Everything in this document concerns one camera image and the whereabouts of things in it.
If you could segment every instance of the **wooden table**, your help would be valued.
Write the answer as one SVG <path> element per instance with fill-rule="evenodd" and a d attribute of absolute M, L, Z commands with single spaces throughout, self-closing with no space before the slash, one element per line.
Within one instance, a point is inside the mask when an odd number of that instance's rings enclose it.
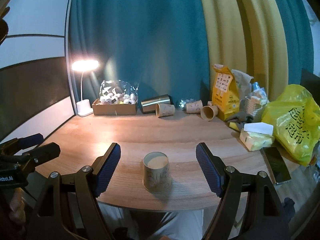
<path fill-rule="evenodd" d="M 60 157 L 37 167 L 48 177 L 77 172 L 104 155 L 112 142 L 121 146 L 121 159 L 99 201 L 119 207 L 148 211 L 202 209 L 218 204 L 196 160 L 195 148 L 205 142 L 214 155 L 240 172 L 257 174 L 268 169 L 259 151 L 248 152 L 239 133 L 215 118 L 211 122 L 196 114 L 177 111 L 174 116 L 75 116 L 54 132 L 45 143 L 60 145 Z M 148 192 L 143 184 L 143 157 L 160 151 L 169 157 L 172 187 L 164 193 Z M 285 160 L 290 171 L 297 164 Z"/>

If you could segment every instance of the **white basket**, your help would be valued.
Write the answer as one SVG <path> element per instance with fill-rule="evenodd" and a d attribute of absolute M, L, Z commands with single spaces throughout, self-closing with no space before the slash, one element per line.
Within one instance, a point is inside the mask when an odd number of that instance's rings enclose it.
<path fill-rule="evenodd" d="M 247 114 L 251 114 L 253 116 L 252 122 L 261 122 L 262 114 L 266 105 L 260 105 L 256 103 L 256 100 L 251 100 L 249 98 L 245 98 L 244 101 L 244 109 Z"/>

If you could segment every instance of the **screw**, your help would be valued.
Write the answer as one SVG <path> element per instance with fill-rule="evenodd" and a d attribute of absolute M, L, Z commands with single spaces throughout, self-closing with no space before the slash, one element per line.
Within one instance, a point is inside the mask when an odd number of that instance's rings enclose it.
<path fill-rule="evenodd" d="M 265 178 L 267 176 L 267 173 L 265 171 L 260 171 L 259 175 L 263 178 Z"/>
<path fill-rule="evenodd" d="M 54 171 L 54 172 L 52 172 L 52 173 L 50 174 L 50 177 L 54 179 L 54 178 L 56 178 L 58 175 L 59 175 L 59 173 L 57 173 L 56 171 Z"/>
<path fill-rule="evenodd" d="M 91 167 L 88 166 L 88 165 L 82 167 L 82 171 L 83 171 L 83 172 L 89 172 L 90 170 L 91 170 Z"/>
<path fill-rule="evenodd" d="M 235 168 L 232 167 L 232 166 L 228 166 L 228 167 L 226 168 L 226 170 L 227 170 L 228 172 L 234 172 L 234 171 L 235 171 Z"/>

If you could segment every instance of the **person's leg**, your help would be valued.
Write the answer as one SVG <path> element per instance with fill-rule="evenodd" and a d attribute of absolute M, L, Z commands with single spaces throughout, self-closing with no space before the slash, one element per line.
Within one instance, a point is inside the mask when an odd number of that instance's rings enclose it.
<path fill-rule="evenodd" d="M 168 236 L 174 240 L 201 240 L 203 210 L 166 213 L 148 240 Z"/>
<path fill-rule="evenodd" d="M 116 228 L 125 227 L 128 228 L 128 237 L 139 240 L 137 223 L 132 219 L 128 209 L 112 207 L 103 203 L 99 203 L 99 207 L 112 233 L 114 233 Z"/>

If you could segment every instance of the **smartphone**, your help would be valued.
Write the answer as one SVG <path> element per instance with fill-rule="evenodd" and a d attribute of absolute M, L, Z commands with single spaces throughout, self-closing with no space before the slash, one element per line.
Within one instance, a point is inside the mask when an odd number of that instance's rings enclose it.
<path fill-rule="evenodd" d="M 270 173 L 272 173 L 276 185 L 280 185 L 291 180 L 288 168 L 285 165 L 285 162 L 277 147 L 263 147 L 261 149 L 261 152 L 268 160 L 268 168 L 269 171 L 271 169 Z"/>

